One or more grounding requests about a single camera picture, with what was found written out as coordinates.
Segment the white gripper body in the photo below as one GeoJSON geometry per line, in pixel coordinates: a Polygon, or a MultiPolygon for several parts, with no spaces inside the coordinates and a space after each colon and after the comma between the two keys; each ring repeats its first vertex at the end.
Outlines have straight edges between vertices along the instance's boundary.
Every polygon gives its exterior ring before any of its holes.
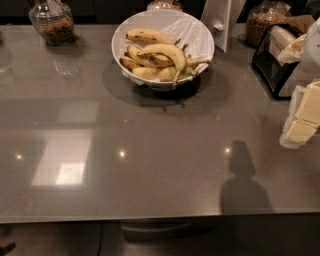
{"type": "Polygon", "coordinates": [[[298,149],[299,147],[306,144],[306,142],[305,143],[297,143],[297,142],[291,141],[290,138],[287,136],[287,131],[288,131],[291,123],[294,120],[298,120],[295,117],[295,114],[299,108],[301,101],[302,101],[302,97],[303,97],[305,88],[306,87],[302,87],[302,86],[297,85],[293,94],[292,94],[290,105],[289,105],[289,115],[285,121],[285,124],[282,128],[282,134],[279,138],[280,145],[285,148],[298,149]]]}

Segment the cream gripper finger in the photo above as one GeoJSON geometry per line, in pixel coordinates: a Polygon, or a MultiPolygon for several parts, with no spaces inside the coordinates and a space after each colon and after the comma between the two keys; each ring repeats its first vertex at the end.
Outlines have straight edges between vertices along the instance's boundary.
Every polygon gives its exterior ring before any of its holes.
{"type": "Polygon", "coordinates": [[[303,120],[294,120],[287,131],[287,136],[291,141],[297,143],[307,142],[317,131],[316,124],[305,122],[303,120]]]}
{"type": "Polygon", "coordinates": [[[310,83],[305,88],[295,117],[316,126],[320,125],[320,82],[310,83]]]}

